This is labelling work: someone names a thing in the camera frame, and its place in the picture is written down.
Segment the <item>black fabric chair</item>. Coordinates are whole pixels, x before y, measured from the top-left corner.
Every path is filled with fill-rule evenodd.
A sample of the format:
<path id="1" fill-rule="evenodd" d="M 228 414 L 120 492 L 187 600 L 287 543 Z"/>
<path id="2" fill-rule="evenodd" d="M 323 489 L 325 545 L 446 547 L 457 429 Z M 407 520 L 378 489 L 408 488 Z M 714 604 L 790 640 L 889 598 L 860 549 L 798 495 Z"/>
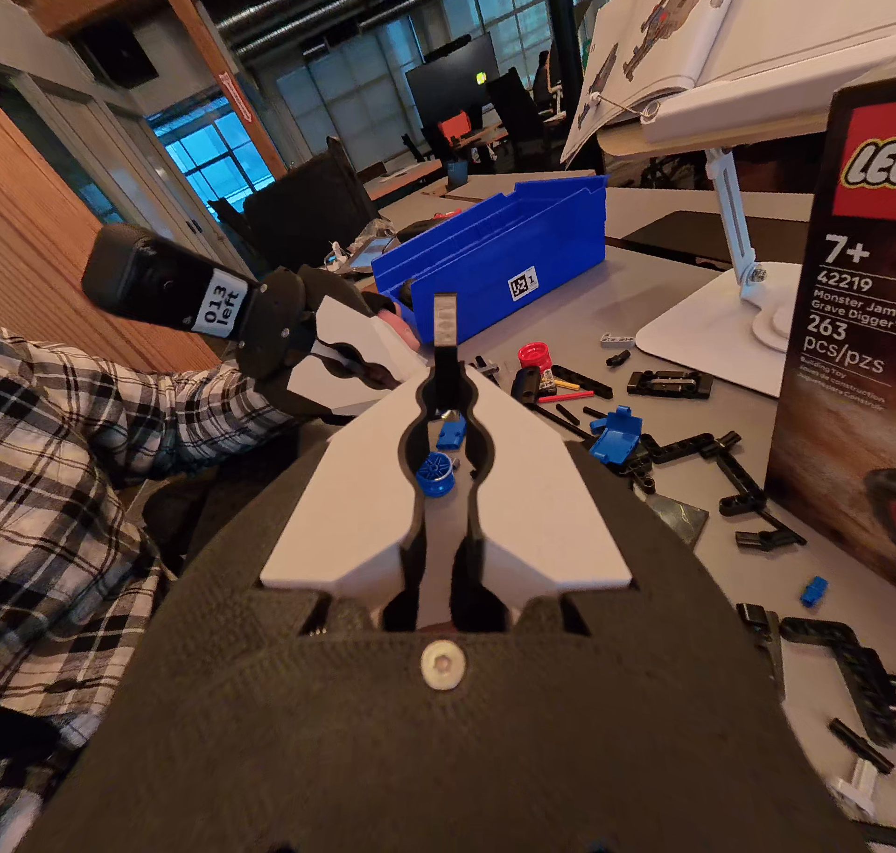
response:
<path id="1" fill-rule="evenodd" d="M 225 199 L 209 206 L 248 247 L 245 262 L 259 280 L 279 267 L 321 267 L 332 243 L 351 245 L 380 217 L 342 140 L 333 136 L 323 153 L 246 198 L 241 211 Z"/>

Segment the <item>long black toy beam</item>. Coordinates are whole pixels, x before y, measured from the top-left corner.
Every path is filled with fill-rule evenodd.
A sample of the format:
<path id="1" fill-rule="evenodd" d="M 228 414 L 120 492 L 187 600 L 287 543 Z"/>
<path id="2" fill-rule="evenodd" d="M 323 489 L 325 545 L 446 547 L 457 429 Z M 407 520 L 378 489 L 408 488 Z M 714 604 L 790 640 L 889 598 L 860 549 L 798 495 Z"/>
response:
<path id="1" fill-rule="evenodd" d="M 457 408 L 461 368 L 458 362 L 457 297 L 454 292 L 434 294 L 434 382 L 436 408 Z"/>

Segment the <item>black building column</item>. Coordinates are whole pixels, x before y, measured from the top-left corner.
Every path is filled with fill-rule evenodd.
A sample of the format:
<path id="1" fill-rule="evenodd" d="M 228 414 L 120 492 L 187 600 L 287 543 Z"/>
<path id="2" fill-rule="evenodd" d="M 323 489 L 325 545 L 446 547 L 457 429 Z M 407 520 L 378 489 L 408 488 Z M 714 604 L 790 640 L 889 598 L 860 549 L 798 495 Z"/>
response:
<path id="1" fill-rule="evenodd" d="M 547 8 L 556 45 L 565 110 L 567 118 L 571 119 L 578 106 L 583 85 L 574 0 L 547 0 Z"/>

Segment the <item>black toy frame piece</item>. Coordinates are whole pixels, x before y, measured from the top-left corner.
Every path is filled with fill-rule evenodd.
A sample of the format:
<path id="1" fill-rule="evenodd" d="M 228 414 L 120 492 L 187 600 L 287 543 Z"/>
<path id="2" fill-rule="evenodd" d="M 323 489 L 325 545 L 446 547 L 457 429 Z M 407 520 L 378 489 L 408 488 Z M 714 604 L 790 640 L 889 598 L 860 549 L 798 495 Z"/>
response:
<path id="1" fill-rule="evenodd" d="M 635 371 L 626 391 L 630 396 L 663 399 L 706 400 L 711 396 L 715 377 L 699 371 Z"/>

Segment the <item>person's left forearm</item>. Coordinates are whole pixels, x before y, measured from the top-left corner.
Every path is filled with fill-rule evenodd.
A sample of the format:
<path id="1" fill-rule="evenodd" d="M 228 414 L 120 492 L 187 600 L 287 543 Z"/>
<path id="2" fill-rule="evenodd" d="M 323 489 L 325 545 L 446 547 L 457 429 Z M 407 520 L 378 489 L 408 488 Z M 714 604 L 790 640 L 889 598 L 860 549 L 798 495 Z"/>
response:
<path id="1" fill-rule="evenodd" d="M 196 473 L 298 424 L 234 367 L 148 374 L 82 357 L 82 428 L 118 486 Z"/>

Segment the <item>pile of black toy beams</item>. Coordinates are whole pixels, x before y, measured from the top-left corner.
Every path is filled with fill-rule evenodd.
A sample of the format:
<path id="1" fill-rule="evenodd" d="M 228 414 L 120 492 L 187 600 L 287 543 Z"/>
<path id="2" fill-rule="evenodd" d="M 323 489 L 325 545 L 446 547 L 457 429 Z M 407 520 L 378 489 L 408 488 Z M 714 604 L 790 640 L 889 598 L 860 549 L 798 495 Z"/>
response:
<path id="1" fill-rule="evenodd" d="M 728 475 L 717 464 L 715 450 L 727 440 L 726 431 L 738 431 L 738 442 L 730 444 L 729 460 L 740 465 L 738 469 L 749 474 L 756 487 L 763 484 L 766 462 L 770 453 L 771 436 L 775 423 L 778 400 L 756 392 L 749 392 L 724 380 L 715 381 L 714 392 L 706 400 L 663 399 L 630 396 L 624 392 L 623 374 L 644 370 L 685 371 L 681 366 L 660 364 L 654 357 L 635 353 L 633 361 L 624 367 L 610 370 L 603 365 L 608 353 L 595 349 L 585 355 L 570 355 L 572 344 L 560 346 L 561 362 L 567 361 L 584 373 L 598 376 L 603 384 L 616 388 L 618 397 L 613 401 L 582 399 L 561 404 L 572 409 L 577 419 L 584 421 L 590 415 L 599 418 L 598 411 L 610 411 L 611 406 L 631 406 L 636 417 L 644 419 L 644 434 L 655 437 L 655 445 L 642 444 L 635 450 L 638 457 L 643 452 L 653 453 L 660 446 L 674 449 L 675 458 L 663 462 L 653 461 L 658 476 L 659 494 L 700 507 L 711 515 L 696 544 L 696 553 L 690 559 L 659 556 L 656 545 L 637 548 L 646 552 L 642 560 L 651 568 L 647 575 L 632 573 L 639 589 L 626 591 L 622 598 L 629 604 L 637 604 L 636 628 L 640 632 L 647 617 L 662 619 L 657 623 L 657 638 L 674 655 L 671 665 L 679 678 L 686 668 L 696 667 L 698 655 L 704 657 L 718 653 L 712 661 L 719 661 L 711 669 L 710 691 L 718 697 L 723 691 L 731 698 L 731 707 L 723 708 L 723 715 L 731 717 L 732 725 L 745 727 L 747 716 L 758 719 L 755 707 L 749 709 L 738 690 L 735 713 L 733 682 L 749 685 L 747 691 L 763 689 L 758 679 L 745 682 L 745 666 L 741 668 L 739 652 L 750 654 L 750 664 L 765 675 L 770 668 L 766 655 L 757 651 L 750 642 L 747 650 L 745 629 L 735 616 L 736 603 L 764 605 L 767 611 L 776 611 L 779 618 L 793 616 L 803 620 L 844 623 L 857 635 L 857 644 L 874 648 L 881 655 L 885 666 L 894 668 L 894 585 L 869 569 L 836 544 L 810 528 L 779 504 L 769 500 L 764 507 L 770 518 L 749 511 L 734 516 L 720 515 L 719 500 L 735 494 L 742 495 Z M 682 455 L 684 439 L 705 435 L 713 431 L 712 452 L 705 457 L 702 449 Z M 786 525 L 790 531 L 800 534 L 805 545 L 796 542 L 774 551 L 763 553 L 758 548 L 738 546 L 736 531 L 773 531 L 770 519 Z M 821 603 L 813 609 L 803 608 L 798 596 L 803 587 L 816 575 L 829 582 L 829 589 Z M 847 727 L 858 730 L 863 727 L 855 704 L 849 696 L 846 680 L 835 662 L 834 654 L 827 648 L 809 643 L 782 643 L 783 653 L 778 661 L 782 675 L 787 680 L 787 697 L 776 703 L 774 713 L 788 723 L 785 732 L 790 747 L 798 744 L 801 756 L 811 764 L 812 779 L 821 782 L 825 800 L 836 803 L 844 817 L 856 819 L 835 799 L 828 788 L 828 781 L 851 775 L 857 755 L 851 753 L 827 728 L 834 717 Z M 894 771 L 890 777 L 879 776 L 876 786 L 877 801 L 875 822 L 894 826 Z"/>

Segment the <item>black square toy tile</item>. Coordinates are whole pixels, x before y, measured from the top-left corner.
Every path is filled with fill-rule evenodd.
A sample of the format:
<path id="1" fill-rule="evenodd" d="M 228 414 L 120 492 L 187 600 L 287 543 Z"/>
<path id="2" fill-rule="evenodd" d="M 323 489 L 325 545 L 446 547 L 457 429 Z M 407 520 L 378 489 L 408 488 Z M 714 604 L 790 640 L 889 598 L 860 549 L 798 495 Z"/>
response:
<path id="1" fill-rule="evenodd" d="M 695 549 L 709 521 L 708 511 L 658 493 L 647 495 L 644 504 L 654 511 L 689 549 Z"/>

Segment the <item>large black monitor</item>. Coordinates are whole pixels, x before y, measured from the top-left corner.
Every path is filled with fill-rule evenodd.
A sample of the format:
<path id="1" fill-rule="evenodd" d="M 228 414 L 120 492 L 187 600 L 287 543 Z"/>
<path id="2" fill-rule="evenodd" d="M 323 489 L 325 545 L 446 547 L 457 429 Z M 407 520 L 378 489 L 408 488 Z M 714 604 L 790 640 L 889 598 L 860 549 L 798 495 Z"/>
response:
<path id="1" fill-rule="evenodd" d="M 405 74 L 421 127 L 491 103 L 488 86 L 501 75 L 490 32 Z"/>

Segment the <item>black wall speaker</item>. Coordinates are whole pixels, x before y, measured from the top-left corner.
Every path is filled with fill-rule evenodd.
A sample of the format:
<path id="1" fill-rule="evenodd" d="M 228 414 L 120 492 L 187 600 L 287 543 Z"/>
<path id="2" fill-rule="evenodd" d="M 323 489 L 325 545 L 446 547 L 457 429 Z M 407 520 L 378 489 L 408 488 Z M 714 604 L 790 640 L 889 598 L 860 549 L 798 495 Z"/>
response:
<path id="1" fill-rule="evenodd" d="M 73 33 L 69 43 L 91 72 L 106 84 L 133 90 L 160 77 L 132 28 L 106 18 Z"/>

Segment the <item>open instruction booklet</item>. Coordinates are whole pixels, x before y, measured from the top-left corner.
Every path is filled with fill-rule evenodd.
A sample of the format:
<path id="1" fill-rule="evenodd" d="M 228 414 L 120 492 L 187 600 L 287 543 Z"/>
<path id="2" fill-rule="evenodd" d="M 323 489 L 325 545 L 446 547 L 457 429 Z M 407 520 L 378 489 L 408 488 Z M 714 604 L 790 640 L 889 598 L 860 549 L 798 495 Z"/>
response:
<path id="1" fill-rule="evenodd" d="M 609 0 L 562 161 L 636 122 L 651 144 L 819 111 L 894 59 L 894 0 Z"/>

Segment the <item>person in plaid shirt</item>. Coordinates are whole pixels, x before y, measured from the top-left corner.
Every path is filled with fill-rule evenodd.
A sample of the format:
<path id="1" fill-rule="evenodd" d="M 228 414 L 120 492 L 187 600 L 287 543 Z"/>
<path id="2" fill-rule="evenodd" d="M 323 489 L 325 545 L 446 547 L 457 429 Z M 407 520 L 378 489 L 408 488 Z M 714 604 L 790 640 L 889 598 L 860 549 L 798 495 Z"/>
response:
<path id="1" fill-rule="evenodd" d="M 171 578 L 120 497 L 147 479 L 116 485 L 85 437 L 82 357 L 2 329 L 2 806 L 86 746 Z"/>

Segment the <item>blue toy fender panel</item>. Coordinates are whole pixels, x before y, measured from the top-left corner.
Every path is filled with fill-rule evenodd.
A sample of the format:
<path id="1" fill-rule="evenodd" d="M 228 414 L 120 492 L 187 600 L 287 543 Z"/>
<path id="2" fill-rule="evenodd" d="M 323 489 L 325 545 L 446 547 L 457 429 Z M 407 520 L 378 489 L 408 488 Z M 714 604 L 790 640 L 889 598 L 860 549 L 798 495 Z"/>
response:
<path id="1" fill-rule="evenodd" d="M 589 425 L 595 441 L 588 453 L 604 465 L 622 465 L 640 443 L 643 420 L 629 406 L 620 405 Z"/>

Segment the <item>white book stand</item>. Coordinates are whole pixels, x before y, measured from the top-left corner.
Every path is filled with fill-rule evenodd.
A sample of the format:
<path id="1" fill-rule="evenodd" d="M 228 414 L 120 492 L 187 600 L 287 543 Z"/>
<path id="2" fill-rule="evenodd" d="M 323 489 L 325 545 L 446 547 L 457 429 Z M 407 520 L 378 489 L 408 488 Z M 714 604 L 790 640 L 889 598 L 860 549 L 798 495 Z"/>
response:
<path id="1" fill-rule="evenodd" d="M 603 132 L 611 153 L 702 149 L 732 268 L 645 325 L 643 352 L 778 397 L 801 269 L 762 264 L 745 219 L 733 150 L 824 131 L 834 95 L 868 73 L 894 73 L 894 36 L 736 80 L 697 86 L 633 108 L 637 124 Z"/>

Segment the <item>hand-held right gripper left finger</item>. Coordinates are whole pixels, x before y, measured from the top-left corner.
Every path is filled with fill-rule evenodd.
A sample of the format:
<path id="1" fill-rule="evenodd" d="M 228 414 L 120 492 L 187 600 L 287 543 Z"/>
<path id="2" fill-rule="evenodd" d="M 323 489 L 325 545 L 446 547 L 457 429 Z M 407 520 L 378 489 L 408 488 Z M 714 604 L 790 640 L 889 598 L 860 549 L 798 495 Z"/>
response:
<path id="1" fill-rule="evenodd" d="M 378 612 L 388 631 L 417 627 L 426 543 L 407 444 L 426 426 L 428 380 L 418 369 L 325 444 L 260 572 L 264 589 L 322 592 Z"/>

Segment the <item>small tablet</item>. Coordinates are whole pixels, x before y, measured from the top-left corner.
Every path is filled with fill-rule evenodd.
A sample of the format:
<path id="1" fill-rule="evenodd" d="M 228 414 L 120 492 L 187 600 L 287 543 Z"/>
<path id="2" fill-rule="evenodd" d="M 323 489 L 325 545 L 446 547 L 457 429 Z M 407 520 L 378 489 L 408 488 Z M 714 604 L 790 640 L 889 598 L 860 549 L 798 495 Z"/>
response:
<path id="1" fill-rule="evenodd" d="M 398 244 L 399 241 L 394 235 L 383 234 L 367 239 L 352 254 L 347 265 L 352 272 L 371 273 L 375 260 L 394 249 Z"/>

